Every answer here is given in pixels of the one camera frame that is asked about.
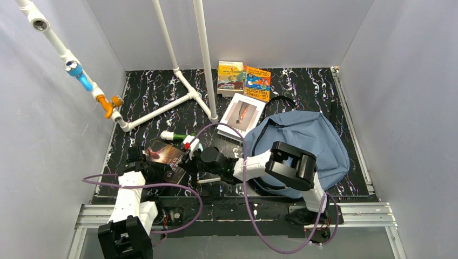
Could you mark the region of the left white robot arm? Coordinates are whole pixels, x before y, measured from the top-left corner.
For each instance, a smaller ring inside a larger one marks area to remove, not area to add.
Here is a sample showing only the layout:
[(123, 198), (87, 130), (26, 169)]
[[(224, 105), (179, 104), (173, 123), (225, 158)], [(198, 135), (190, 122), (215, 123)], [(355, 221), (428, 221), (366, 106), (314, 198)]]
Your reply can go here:
[(150, 232), (159, 211), (155, 200), (142, 201), (142, 191), (146, 184), (164, 181), (170, 167), (159, 158), (143, 146), (128, 149), (113, 212), (98, 228), (104, 258), (153, 258)]

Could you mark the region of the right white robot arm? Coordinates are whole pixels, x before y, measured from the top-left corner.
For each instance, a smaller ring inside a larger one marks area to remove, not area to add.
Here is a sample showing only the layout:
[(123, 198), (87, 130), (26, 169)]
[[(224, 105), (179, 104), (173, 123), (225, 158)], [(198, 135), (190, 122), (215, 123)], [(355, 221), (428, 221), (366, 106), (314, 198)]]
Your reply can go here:
[(310, 212), (323, 213), (326, 209), (327, 195), (318, 179), (316, 157), (281, 141), (247, 159), (228, 158), (214, 146), (189, 151), (179, 167), (189, 174), (203, 171), (218, 175), (221, 181), (231, 185), (271, 176), (285, 187), (298, 190)]

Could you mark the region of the dark Three Days book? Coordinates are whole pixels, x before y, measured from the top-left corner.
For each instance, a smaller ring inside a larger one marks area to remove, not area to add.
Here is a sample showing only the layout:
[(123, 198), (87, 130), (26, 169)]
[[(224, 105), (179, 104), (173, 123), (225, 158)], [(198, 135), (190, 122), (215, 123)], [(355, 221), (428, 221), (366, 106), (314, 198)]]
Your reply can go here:
[(164, 181), (179, 184), (185, 175), (185, 171), (179, 167), (185, 153), (160, 140), (153, 141), (146, 149), (146, 157), (156, 163), (167, 164), (164, 172)]

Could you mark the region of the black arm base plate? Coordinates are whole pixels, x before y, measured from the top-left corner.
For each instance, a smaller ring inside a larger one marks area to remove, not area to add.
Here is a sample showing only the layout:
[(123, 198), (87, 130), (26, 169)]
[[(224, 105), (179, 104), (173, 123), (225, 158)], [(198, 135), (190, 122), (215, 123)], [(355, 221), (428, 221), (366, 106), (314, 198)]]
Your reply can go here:
[[(149, 195), (144, 201), (155, 201), (158, 216), (153, 221), (156, 230), (176, 229), (170, 237), (191, 236), (255, 236), (251, 217), (265, 236), (287, 236), (302, 238), (311, 232), (316, 223), (316, 235), (328, 238), (330, 229), (336, 223), (344, 222), (338, 206), (325, 203), (321, 215), (310, 212), (299, 200), (283, 198), (251, 198), (245, 204), (243, 198), (203, 197), (203, 206), (194, 197), (158, 197)], [(184, 230), (179, 227), (196, 221)]]

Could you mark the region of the blue student backpack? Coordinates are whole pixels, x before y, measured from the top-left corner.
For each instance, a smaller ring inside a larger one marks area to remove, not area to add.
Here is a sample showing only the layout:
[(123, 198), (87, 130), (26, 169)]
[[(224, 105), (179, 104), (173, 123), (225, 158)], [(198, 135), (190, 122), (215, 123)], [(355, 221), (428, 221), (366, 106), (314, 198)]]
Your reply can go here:
[(324, 190), (342, 180), (350, 169), (348, 152), (331, 122), (320, 112), (288, 111), (270, 115), (244, 137), (248, 156), (259, 155), (281, 141), (316, 156)]

